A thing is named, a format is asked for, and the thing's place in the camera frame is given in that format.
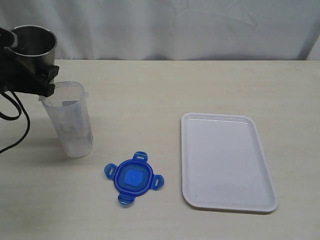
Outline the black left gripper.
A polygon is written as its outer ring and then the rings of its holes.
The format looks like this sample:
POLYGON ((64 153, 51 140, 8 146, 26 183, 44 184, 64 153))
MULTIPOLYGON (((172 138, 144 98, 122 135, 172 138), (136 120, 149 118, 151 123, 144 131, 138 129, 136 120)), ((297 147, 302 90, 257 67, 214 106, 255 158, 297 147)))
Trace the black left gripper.
POLYGON ((0 92, 6 91, 26 93, 43 97, 54 94, 55 81, 60 67, 57 65, 38 65, 34 68, 33 79, 30 72, 10 55, 8 48, 18 46, 18 37, 15 33, 0 28, 0 92))

